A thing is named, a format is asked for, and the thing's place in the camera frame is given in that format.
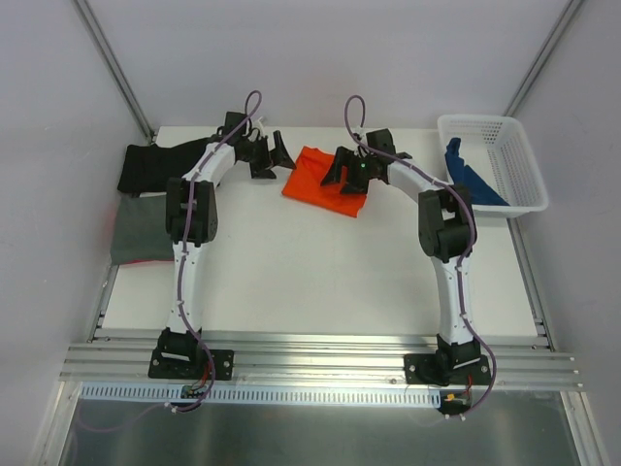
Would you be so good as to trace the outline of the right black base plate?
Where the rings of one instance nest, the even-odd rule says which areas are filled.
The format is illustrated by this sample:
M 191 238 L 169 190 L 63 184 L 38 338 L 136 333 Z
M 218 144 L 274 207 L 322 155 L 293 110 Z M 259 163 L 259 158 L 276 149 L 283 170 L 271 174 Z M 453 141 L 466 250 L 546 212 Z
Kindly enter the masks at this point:
M 407 353 L 403 357 L 407 384 L 427 384 L 440 387 L 450 385 L 488 385 L 492 369 L 486 356 L 479 361 L 457 369 L 449 369 L 434 353 Z

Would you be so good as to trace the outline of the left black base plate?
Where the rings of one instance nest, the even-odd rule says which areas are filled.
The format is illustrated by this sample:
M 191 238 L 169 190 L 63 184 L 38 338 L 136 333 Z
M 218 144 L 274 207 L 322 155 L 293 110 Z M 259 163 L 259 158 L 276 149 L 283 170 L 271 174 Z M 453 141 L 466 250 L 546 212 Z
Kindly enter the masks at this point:
M 211 351 L 213 368 L 209 358 L 202 349 L 198 349 L 195 356 L 162 352 L 155 349 L 152 352 L 147 377 L 155 380 L 201 380 L 211 371 L 215 372 L 217 381 L 230 381 L 233 375 L 235 353 L 230 349 L 213 349 Z

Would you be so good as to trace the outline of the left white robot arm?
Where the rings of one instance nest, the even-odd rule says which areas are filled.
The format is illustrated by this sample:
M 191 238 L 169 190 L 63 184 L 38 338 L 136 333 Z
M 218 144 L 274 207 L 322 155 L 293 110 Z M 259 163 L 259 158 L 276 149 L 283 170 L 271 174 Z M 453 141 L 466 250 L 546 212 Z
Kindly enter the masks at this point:
M 165 227 L 173 246 L 175 281 L 165 331 L 195 341 L 202 329 L 208 252 L 218 229 L 215 189 L 238 162 L 250 175 L 273 180 L 274 169 L 296 167 L 281 133 L 267 136 L 243 113 L 229 112 L 191 168 L 167 184 Z

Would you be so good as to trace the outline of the orange t shirt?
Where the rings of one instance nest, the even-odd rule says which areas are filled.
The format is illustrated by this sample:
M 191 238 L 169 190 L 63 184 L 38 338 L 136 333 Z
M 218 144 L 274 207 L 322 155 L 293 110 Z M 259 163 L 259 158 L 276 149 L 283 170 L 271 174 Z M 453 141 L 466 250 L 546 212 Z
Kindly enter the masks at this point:
M 344 180 L 336 184 L 321 184 L 334 158 L 331 153 L 303 146 L 282 195 L 341 215 L 357 217 L 366 203 L 366 194 L 341 194 Z

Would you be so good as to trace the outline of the aluminium mounting rail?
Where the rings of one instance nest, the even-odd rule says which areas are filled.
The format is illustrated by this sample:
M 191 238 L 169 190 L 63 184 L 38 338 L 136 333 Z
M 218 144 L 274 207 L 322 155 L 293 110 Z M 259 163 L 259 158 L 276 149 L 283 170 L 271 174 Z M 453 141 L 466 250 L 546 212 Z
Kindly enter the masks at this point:
M 498 360 L 498 388 L 581 389 L 574 356 L 551 349 L 517 268 L 507 274 L 499 290 L 473 295 L 476 326 Z M 69 347 L 61 378 L 144 381 L 172 293 L 169 264 L 118 269 L 92 339 Z M 429 352 L 440 323 L 435 275 L 422 263 L 351 274 L 318 263 L 211 265 L 206 300 L 207 343 L 235 353 L 237 383 L 401 386 L 405 355 Z

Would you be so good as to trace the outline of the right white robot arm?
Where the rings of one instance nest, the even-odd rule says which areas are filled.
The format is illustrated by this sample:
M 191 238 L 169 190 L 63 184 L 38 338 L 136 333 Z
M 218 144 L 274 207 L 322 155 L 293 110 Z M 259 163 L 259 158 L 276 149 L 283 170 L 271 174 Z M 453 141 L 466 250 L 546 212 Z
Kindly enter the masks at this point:
M 341 194 L 365 194 L 372 180 L 395 187 L 416 202 L 418 240 L 431 259 L 440 302 L 441 343 L 450 347 L 474 341 L 466 278 L 476 240 L 470 193 L 416 166 L 409 154 L 395 150 L 387 129 L 352 135 L 357 148 L 338 147 L 321 183 L 343 183 Z

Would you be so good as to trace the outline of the blue t shirt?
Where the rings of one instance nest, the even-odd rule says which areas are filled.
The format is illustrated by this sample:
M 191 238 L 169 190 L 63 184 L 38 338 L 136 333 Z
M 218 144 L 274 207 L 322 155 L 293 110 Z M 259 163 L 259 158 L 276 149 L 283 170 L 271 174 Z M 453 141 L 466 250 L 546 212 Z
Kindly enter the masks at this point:
M 446 146 L 444 160 L 450 178 L 470 191 L 474 204 L 508 207 L 508 202 L 461 157 L 460 148 L 460 138 L 451 138 Z

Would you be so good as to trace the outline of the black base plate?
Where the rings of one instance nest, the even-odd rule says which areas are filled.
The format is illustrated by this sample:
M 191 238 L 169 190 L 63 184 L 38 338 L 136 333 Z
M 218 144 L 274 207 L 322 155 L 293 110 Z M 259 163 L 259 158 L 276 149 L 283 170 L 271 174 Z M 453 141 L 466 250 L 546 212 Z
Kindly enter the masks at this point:
M 479 361 L 457 369 L 449 369 L 434 353 L 407 353 L 403 357 L 407 384 L 427 384 L 440 387 L 450 385 L 488 385 L 492 369 L 486 356 Z
M 235 353 L 230 349 L 213 349 L 211 351 L 213 368 L 209 358 L 202 349 L 198 349 L 195 356 L 162 352 L 155 349 L 152 352 L 147 377 L 155 380 L 201 380 L 211 371 L 215 372 L 217 381 L 230 381 L 233 375 Z

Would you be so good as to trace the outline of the white plastic basket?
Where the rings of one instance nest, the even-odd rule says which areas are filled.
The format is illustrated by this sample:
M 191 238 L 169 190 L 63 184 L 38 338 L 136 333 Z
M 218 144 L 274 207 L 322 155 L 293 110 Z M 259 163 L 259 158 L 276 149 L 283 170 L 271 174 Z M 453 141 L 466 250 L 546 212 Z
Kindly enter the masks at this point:
M 461 140 L 459 155 L 507 203 L 473 204 L 479 216 L 516 218 L 549 205 L 539 165 L 522 124 L 509 116 L 443 115 L 441 145 Z

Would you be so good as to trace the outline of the grey folded t shirt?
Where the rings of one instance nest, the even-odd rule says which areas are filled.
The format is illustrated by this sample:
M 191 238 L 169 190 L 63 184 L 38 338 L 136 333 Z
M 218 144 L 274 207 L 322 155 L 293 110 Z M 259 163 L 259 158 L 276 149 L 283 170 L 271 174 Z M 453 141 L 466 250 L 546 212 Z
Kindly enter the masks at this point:
M 114 219 L 110 256 L 113 265 L 172 261 L 165 228 L 166 197 L 122 197 Z

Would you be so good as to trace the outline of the black folded t shirt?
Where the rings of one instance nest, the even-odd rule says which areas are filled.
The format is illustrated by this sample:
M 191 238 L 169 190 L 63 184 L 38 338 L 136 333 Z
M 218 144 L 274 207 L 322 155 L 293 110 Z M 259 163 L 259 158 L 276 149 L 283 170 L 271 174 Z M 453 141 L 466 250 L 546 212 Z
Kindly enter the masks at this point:
M 183 177 L 199 163 L 208 143 L 212 143 L 211 138 L 193 140 L 170 148 L 156 144 L 146 147 L 128 146 L 117 190 L 133 196 L 145 192 L 165 192 L 170 178 Z

